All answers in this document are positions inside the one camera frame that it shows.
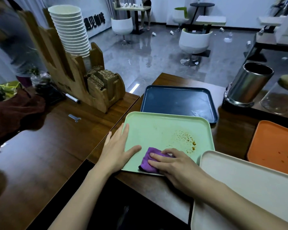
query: hand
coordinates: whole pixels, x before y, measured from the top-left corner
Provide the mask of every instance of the hand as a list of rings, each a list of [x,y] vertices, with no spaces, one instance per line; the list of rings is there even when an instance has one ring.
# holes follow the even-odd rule
[[[211,198],[211,195],[213,195],[211,192],[214,190],[213,186],[218,181],[205,173],[182,151],[169,148],[161,153],[171,153],[175,158],[151,153],[150,156],[159,162],[148,160],[148,163],[159,169],[160,173],[165,175],[177,189],[188,196],[197,197],[203,201]]]
[[[129,124],[126,124],[122,134],[124,123],[111,137],[112,132],[110,131],[107,135],[103,151],[96,164],[109,175],[121,170],[129,159],[142,149],[140,145],[136,145],[125,152],[125,144],[129,132]]]

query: person in gray shirt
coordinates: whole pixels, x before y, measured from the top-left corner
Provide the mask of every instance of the person in gray shirt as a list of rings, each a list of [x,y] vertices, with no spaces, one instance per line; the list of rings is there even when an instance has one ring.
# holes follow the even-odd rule
[[[24,87],[32,85],[29,70],[33,67],[47,71],[30,35],[16,10],[21,7],[13,0],[0,0],[0,48],[11,58],[16,77]]]

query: gray floor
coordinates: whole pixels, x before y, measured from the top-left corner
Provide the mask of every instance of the gray floor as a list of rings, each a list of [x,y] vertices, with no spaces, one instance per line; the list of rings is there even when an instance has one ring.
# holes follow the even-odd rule
[[[246,42],[252,41],[255,34],[252,31],[220,32],[213,29],[210,57],[202,57],[199,65],[187,67],[180,63],[180,59],[186,57],[178,45],[180,32],[171,35],[170,30],[175,28],[153,25],[150,31],[141,35],[126,36],[132,43],[125,46],[121,45],[122,36],[115,35],[111,29],[90,38],[90,41],[96,42],[103,51],[105,69],[121,75],[126,91],[130,92],[138,83],[140,85],[134,94],[142,95],[145,88],[162,72],[226,87],[244,62]],[[230,31],[233,33],[232,42],[226,43],[224,38]],[[262,52],[268,60],[266,64],[275,71],[264,88],[269,89],[281,75],[288,74],[288,59],[282,60],[283,57],[288,57],[288,52]]]

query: stainless steel cylinder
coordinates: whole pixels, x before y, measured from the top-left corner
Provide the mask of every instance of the stainless steel cylinder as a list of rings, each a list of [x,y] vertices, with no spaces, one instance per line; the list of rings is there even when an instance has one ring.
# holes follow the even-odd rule
[[[229,90],[225,92],[225,99],[236,106],[252,106],[254,98],[273,74],[273,69],[266,65],[255,62],[244,64]]]

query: round table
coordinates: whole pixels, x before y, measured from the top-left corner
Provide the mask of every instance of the round table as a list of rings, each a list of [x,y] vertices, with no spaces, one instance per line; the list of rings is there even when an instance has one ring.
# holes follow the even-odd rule
[[[193,24],[195,15],[196,15],[199,7],[203,7],[204,8],[204,15],[206,15],[206,8],[215,6],[215,4],[214,3],[209,3],[209,2],[196,2],[196,3],[191,3],[190,6],[196,7],[196,11],[195,11],[194,16],[193,16],[192,21],[191,21],[191,24]]]

